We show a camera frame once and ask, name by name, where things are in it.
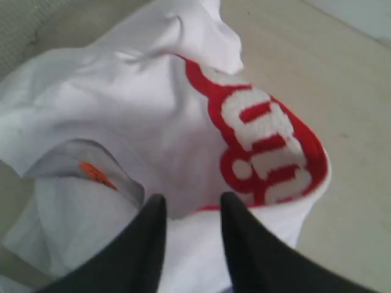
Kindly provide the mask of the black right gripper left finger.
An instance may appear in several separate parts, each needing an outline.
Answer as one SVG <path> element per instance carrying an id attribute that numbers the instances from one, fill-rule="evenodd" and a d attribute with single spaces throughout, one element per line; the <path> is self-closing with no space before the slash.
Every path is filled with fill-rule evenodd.
<path id="1" fill-rule="evenodd" d="M 166 250 L 167 209 L 153 195 L 102 251 L 42 292 L 157 292 Z"/>

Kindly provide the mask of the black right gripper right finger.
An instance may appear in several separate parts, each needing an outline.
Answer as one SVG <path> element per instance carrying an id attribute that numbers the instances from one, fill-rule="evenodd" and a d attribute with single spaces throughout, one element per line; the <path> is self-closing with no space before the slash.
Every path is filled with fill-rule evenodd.
<path id="1" fill-rule="evenodd" d="M 234 292 L 370 292 L 302 256 L 232 192 L 221 195 L 225 259 Z"/>

